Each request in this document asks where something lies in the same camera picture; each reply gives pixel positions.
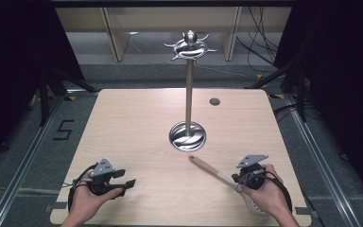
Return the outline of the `person's left hand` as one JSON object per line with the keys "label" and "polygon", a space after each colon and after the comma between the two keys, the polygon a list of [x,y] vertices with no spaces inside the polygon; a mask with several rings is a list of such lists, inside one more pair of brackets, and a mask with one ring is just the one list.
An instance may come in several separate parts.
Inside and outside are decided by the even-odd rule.
{"label": "person's left hand", "polygon": [[89,220],[105,202],[118,197],[122,192],[122,189],[115,188],[98,196],[90,191],[86,183],[80,184],[76,187],[69,215],[84,221]]}

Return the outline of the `aluminium floor rail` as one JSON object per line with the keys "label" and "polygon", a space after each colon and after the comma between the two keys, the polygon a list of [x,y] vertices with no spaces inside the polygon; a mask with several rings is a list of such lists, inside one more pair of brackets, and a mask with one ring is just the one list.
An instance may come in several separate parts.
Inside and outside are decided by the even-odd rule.
{"label": "aluminium floor rail", "polygon": [[42,145],[42,142],[46,137],[47,131],[49,130],[53,117],[55,113],[58,111],[58,108],[60,107],[63,100],[64,97],[60,96],[56,97],[52,101],[51,106],[48,108],[48,117],[44,120],[42,125],[39,126],[30,146],[28,147],[28,150],[26,151],[24,158],[22,159],[22,162],[17,167],[13,177],[9,182],[9,185],[6,187],[6,189],[2,194],[2,197],[0,199],[0,227],[17,196],[18,190],[21,184],[23,183],[27,172],[29,171],[32,162],[34,161]]}
{"label": "aluminium floor rail", "polygon": [[307,124],[302,121],[299,111],[293,111],[292,117],[346,226],[362,227],[361,221],[357,217],[354,208],[343,192],[342,187],[333,174],[331,167],[328,165],[325,157],[323,156],[311,130]]}

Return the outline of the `person's right hand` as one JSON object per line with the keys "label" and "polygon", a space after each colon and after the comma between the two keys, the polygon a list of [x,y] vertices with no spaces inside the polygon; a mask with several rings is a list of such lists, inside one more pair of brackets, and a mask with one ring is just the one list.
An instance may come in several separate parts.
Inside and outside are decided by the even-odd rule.
{"label": "person's right hand", "polygon": [[276,183],[273,183],[270,180],[265,180],[263,185],[256,190],[245,186],[244,192],[251,197],[262,211],[271,216],[273,216],[274,212],[277,210],[289,210],[283,191]]}

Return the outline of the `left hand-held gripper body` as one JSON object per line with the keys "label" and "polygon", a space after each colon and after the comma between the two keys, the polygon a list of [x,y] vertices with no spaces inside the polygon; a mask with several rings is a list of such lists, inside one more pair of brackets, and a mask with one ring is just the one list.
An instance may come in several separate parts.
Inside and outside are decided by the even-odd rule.
{"label": "left hand-held gripper body", "polygon": [[106,158],[99,161],[90,173],[90,181],[88,182],[90,191],[101,196],[115,188],[122,189],[121,184],[110,184],[110,180],[113,179],[112,173],[115,170],[115,167]]}

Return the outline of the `wooden-handled white spatula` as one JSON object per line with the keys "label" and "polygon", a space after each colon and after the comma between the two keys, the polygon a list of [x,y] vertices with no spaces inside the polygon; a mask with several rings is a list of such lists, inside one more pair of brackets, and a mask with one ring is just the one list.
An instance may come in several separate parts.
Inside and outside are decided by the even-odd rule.
{"label": "wooden-handled white spatula", "polygon": [[[214,167],[210,166],[206,162],[202,161],[199,157],[190,155],[189,160],[199,168],[203,169],[204,171],[208,172],[212,176],[218,178],[228,186],[230,186],[234,191],[239,189],[239,186],[237,183],[233,181],[231,177],[227,177],[226,175],[222,174],[220,171],[215,169]],[[263,212],[259,206],[245,193],[239,192],[239,195],[243,198],[245,201],[247,207],[254,213],[254,215],[258,217],[267,217],[268,214],[266,212]]]}

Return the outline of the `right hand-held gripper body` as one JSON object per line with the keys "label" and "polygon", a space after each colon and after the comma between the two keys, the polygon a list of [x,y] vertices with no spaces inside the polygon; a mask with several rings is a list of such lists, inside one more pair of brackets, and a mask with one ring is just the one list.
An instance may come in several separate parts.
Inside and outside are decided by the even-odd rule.
{"label": "right hand-held gripper body", "polygon": [[240,182],[250,189],[259,189],[266,177],[265,169],[260,165],[261,161],[268,158],[266,154],[248,154],[240,162],[236,164],[236,167],[240,169],[238,173],[240,175]]}

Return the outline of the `light wooden shelf unit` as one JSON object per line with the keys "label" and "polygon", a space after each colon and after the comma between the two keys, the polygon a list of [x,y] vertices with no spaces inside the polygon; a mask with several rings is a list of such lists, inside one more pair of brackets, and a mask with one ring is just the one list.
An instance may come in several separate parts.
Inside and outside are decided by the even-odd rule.
{"label": "light wooden shelf unit", "polygon": [[236,35],[253,32],[260,22],[266,32],[282,32],[290,7],[57,8],[67,32],[104,32],[112,57],[122,61],[132,32],[218,32],[224,59],[233,58]]}

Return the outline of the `black curtain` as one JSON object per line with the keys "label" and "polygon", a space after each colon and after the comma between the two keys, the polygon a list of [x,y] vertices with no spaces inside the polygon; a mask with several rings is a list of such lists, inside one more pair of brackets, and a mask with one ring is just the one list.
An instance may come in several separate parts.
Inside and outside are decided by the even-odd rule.
{"label": "black curtain", "polygon": [[363,182],[363,0],[295,0],[276,65],[301,44],[314,103]]}
{"label": "black curtain", "polygon": [[0,146],[48,68],[83,79],[51,0],[0,0]]}

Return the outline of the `metal utensil stand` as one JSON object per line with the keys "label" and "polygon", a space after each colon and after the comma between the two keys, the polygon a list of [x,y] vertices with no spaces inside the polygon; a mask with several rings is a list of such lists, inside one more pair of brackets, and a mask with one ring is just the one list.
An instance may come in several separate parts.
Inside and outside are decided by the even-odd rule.
{"label": "metal utensil stand", "polygon": [[199,38],[193,30],[183,32],[182,39],[174,44],[164,44],[171,47],[175,54],[174,60],[186,60],[186,82],[185,82],[185,119],[175,124],[169,134],[170,144],[178,151],[194,152],[202,148],[206,142],[205,129],[192,120],[193,109],[193,80],[194,67],[197,59],[205,56],[208,52],[216,52],[210,49],[206,40],[209,35]]}

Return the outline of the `black tripod stand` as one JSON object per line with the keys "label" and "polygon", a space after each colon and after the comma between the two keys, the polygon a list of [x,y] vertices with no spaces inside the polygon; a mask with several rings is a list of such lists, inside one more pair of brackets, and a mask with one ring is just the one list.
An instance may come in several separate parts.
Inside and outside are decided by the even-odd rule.
{"label": "black tripod stand", "polygon": [[290,94],[294,88],[297,89],[297,110],[302,122],[306,121],[304,111],[304,95],[305,95],[305,72],[303,65],[299,60],[293,59],[291,62],[271,73],[264,79],[260,79],[253,85],[248,86],[248,89],[259,89],[267,85],[278,77],[285,75],[281,84],[283,93]]}
{"label": "black tripod stand", "polygon": [[76,86],[90,93],[97,93],[99,89],[89,85],[82,79],[76,79],[65,73],[59,68],[47,67],[39,76],[39,92],[41,100],[42,119],[41,126],[44,125],[50,116],[50,107],[48,101],[48,91],[51,91],[54,97],[61,97],[68,94],[68,91],[63,85],[63,81],[69,81]]}

